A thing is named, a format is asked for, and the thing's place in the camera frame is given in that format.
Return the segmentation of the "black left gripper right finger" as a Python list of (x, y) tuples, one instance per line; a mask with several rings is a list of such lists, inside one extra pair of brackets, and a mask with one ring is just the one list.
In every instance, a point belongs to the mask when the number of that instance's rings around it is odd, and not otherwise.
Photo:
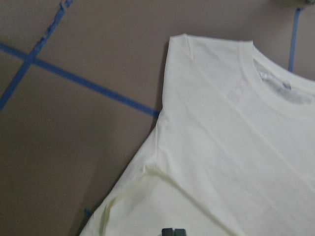
[(186, 230), (185, 229), (175, 229), (174, 230), (174, 236), (186, 236)]

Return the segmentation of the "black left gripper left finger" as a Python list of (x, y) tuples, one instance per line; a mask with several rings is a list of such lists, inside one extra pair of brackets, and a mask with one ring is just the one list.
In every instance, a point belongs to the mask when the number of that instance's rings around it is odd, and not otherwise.
[(172, 228), (163, 228), (161, 230), (162, 236), (174, 236), (174, 230)]

